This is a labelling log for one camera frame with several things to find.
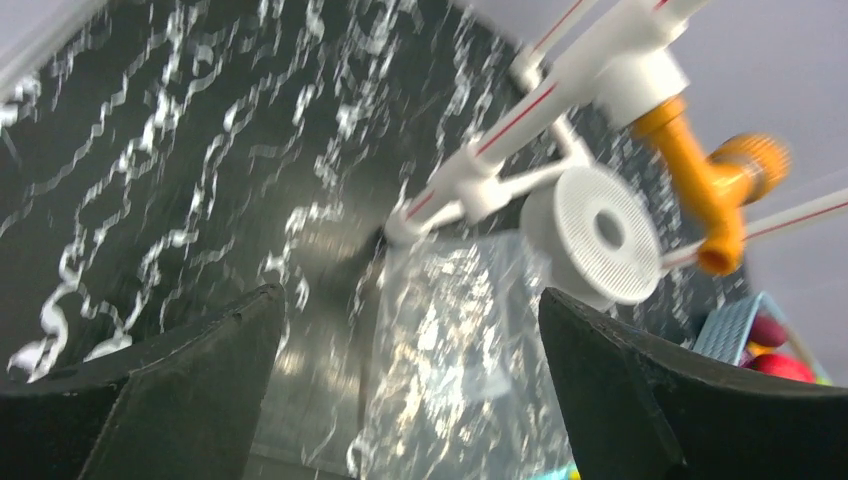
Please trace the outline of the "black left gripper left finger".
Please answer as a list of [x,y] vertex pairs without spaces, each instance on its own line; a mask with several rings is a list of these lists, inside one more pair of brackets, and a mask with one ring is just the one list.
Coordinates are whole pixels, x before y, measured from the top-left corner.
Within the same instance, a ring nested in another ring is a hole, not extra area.
[[284,326],[284,291],[1,391],[5,479],[238,479]]

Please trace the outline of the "red apple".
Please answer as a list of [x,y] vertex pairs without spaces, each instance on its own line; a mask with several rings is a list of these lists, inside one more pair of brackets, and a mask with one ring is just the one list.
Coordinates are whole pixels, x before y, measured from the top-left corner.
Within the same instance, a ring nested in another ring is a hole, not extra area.
[[803,362],[781,353],[768,353],[755,357],[747,367],[760,373],[794,381],[815,383],[813,371]]

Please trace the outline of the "light blue plastic basket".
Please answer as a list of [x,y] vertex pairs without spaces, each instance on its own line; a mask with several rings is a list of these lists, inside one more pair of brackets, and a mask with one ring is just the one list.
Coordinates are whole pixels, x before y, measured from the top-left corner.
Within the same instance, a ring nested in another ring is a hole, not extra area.
[[[786,341],[774,347],[754,342],[751,335],[758,318],[772,319],[785,333]],[[791,351],[794,358],[811,372],[816,383],[832,384],[830,376],[792,328],[788,317],[765,291],[713,310],[707,316],[691,350],[735,366],[744,366],[762,354]]]

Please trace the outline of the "purple onion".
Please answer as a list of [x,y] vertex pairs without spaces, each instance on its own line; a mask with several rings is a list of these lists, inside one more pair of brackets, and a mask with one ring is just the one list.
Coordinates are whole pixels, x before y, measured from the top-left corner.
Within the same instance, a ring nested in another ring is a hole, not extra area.
[[766,348],[779,348],[787,340],[788,334],[778,320],[766,314],[755,316],[748,336],[749,342]]

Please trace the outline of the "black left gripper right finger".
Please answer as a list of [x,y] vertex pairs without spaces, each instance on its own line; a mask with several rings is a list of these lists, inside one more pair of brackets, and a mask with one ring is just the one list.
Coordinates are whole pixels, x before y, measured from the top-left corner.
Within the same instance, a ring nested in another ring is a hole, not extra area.
[[555,289],[538,322],[585,479],[843,479],[847,392],[709,359]]

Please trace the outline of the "orange tap valve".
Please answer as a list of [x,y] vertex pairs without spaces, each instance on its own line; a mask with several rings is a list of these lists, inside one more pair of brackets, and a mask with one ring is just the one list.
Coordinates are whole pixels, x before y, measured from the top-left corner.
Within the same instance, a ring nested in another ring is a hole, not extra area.
[[740,265],[745,247],[744,207],[774,190],[790,171],[790,150],[761,132],[735,135],[712,153],[702,148],[673,97],[636,119],[632,131],[661,154],[682,205],[700,221],[705,240],[697,263],[714,275]]

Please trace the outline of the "clear zip top bag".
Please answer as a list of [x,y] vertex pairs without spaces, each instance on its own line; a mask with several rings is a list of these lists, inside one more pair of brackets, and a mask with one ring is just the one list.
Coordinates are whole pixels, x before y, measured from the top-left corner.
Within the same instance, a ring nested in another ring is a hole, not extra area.
[[569,475],[537,320],[547,270],[514,231],[388,251],[350,469],[362,479]]

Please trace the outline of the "white PVC pipe frame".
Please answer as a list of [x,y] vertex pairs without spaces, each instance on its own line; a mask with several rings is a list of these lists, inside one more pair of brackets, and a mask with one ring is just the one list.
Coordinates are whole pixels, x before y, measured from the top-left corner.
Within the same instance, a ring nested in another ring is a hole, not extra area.
[[[465,218],[478,222],[544,182],[556,178],[565,162],[501,180],[505,160],[573,106],[597,102],[618,127],[631,124],[665,101],[680,96],[687,79],[670,45],[699,1],[621,1],[580,35],[555,61],[547,75],[538,65],[544,53],[590,8],[578,1],[531,48],[512,63],[529,92],[482,136],[459,148],[408,203],[389,215],[385,232],[395,242],[412,242],[441,225]],[[746,223],[745,243],[847,208],[839,190],[762,220]],[[697,264],[702,241],[673,250],[662,259],[664,269]]]

